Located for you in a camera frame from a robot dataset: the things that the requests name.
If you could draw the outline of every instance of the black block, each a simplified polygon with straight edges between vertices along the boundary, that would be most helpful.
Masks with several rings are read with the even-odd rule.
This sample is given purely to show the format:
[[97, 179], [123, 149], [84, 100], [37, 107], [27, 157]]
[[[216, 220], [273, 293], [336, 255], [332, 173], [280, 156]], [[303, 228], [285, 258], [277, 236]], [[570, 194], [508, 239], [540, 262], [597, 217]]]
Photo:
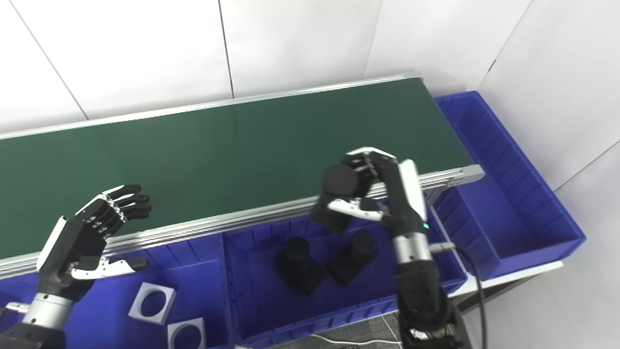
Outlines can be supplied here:
[[370, 262], [377, 258], [376, 242], [372, 234], [361, 230], [342, 248], [326, 266], [341, 286], [348, 285]]
[[274, 262], [289, 286], [307, 296], [327, 278], [325, 268], [310, 256], [310, 244], [303, 237], [288, 239]]

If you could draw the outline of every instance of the white square block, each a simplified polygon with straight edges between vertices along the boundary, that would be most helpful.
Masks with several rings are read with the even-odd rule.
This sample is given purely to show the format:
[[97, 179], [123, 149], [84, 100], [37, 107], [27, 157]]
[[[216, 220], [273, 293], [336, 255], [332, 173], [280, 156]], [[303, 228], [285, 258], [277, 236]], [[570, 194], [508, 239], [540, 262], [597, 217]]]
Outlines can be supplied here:
[[197, 319], [192, 319], [188, 321], [177, 322], [174, 324], [168, 325], [168, 349], [174, 348], [174, 340], [181, 332], [182, 329], [194, 326], [200, 331], [200, 344], [197, 349], [205, 349], [206, 348], [206, 339], [205, 339], [205, 321], [199, 317]]
[[[144, 316], [141, 311], [142, 302], [144, 302], [146, 296], [157, 291], [161, 291], [166, 295], [166, 303], [164, 304], [164, 307], [153, 316]], [[155, 284], [142, 283], [142, 286], [140, 286], [140, 290], [138, 290], [138, 295], [136, 296], [136, 299], [133, 301], [131, 309], [129, 310], [129, 316], [136, 320], [142, 320], [146, 322], [152, 322], [158, 325], [163, 325], [168, 318], [170, 310], [172, 309], [172, 303], [174, 302], [174, 298], [176, 297], [176, 295], [177, 291], [172, 288]]]

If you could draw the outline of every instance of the silver metal cylinder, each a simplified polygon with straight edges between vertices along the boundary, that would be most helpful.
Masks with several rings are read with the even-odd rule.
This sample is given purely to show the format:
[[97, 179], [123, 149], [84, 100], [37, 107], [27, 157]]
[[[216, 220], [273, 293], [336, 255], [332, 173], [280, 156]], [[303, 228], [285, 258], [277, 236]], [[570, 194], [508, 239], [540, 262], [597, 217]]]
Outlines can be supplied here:
[[62, 330], [72, 308], [73, 301], [70, 299], [37, 293], [22, 322]]
[[407, 233], [396, 236], [392, 242], [396, 251], [398, 264], [414, 260], [432, 260], [428, 249], [428, 238], [424, 233]]

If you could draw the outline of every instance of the square block with round hole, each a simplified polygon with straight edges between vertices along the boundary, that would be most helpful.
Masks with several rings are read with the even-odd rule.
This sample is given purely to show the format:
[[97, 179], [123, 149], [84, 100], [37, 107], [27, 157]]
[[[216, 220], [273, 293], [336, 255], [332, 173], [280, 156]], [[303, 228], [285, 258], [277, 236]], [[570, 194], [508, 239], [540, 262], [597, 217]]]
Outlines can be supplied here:
[[[143, 314], [143, 302], [150, 294], [154, 292], [163, 292], [166, 296], [166, 302], [164, 303], [164, 306], [159, 312], [154, 315], [146, 316]], [[133, 301], [131, 309], [129, 310], [129, 316], [136, 320], [164, 325], [166, 319], [168, 318], [168, 314], [172, 309], [172, 303], [174, 302], [174, 298], [176, 295], [177, 291], [172, 288], [155, 284], [142, 283], [142, 286], [140, 286], [138, 294], [136, 295], [136, 299]]]

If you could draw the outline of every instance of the white cable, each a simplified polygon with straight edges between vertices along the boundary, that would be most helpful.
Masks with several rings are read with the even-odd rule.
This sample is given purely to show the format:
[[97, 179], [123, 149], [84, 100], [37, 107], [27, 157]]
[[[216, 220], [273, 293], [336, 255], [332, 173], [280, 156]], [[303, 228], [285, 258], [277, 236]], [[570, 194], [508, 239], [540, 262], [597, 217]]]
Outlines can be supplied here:
[[320, 338], [332, 344], [343, 344], [343, 345], [367, 345], [367, 344], [372, 344], [372, 343], [388, 343], [388, 344], [398, 344], [398, 345], [401, 344], [400, 342], [395, 342], [393, 340], [385, 340], [385, 339], [373, 339], [373, 340], [368, 340], [367, 342], [341, 342], [339, 340], [331, 340], [331, 339], [325, 338], [320, 335], [311, 334], [311, 336]]
[[394, 337], [394, 339], [398, 340], [398, 337], [396, 336], [396, 333], [394, 333], [394, 331], [392, 330], [392, 327], [389, 326], [389, 323], [386, 320], [385, 315], [382, 315], [381, 318], [383, 319], [383, 322], [386, 323], [387, 329], [392, 333], [392, 336]]

